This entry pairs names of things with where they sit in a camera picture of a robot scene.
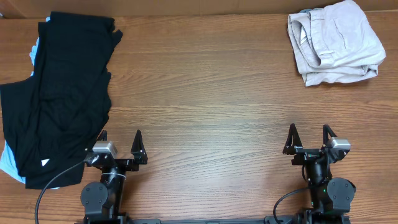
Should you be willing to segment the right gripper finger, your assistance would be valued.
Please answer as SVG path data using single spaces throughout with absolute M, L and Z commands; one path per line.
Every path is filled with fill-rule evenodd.
M 303 149 L 297 128 L 294 123 L 289 127 L 288 137 L 282 153 L 286 155 L 295 155 Z
M 323 143 L 324 145 L 330 140 L 330 138 L 336 137 L 336 134 L 330 128 L 328 124 L 323 125 Z

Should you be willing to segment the black t-shirt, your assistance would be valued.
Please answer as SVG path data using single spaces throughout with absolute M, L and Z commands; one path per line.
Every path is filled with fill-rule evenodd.
M 45 186 L 80 183 L 83 159 L 108 121 L 107 64 L 123 36 L 111 17 L 53 12 L 45 37 L 39 87 L 41 152 L 58 169 Z

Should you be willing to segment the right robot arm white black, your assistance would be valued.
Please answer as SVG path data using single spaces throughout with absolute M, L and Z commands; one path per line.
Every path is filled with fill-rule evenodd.
M 343 160 L 350 150 L 349 141 L 339 138 L 327 124 L 323 126 L 322 146 L 319 149 L 306 149 L 296 126 L 292 123 L 282 153 L 293 155 L 291 163 L 293 166 L 302 167 L 302 177 L 307 186 L 287 193 L 275 203 L 274 220 L 280 223 L 276 208 L 283 199 L 309 191 L 312 206 L 297 212 L 290 223 L 349 223 L 349 216 L 346 214 L 350 211 L 356 187 L 347 179 L 334 178 L 330 165 Z

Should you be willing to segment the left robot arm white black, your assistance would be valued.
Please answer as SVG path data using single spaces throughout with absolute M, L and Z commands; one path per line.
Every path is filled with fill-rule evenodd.
M 120 207 L 126 173 L 137 172 L 140 165 L 147 164 L 141 131 L 134 137 L 132 158 L 118 159 L 117 153 L 116 146 L 107 140 L 107 132 L 103 131 L 86 155 L 84 163 L 99 169 L 101 178 L 86 185 L 81 192 L 84 223 L 132 223 L 128 213 L 121 212 Z

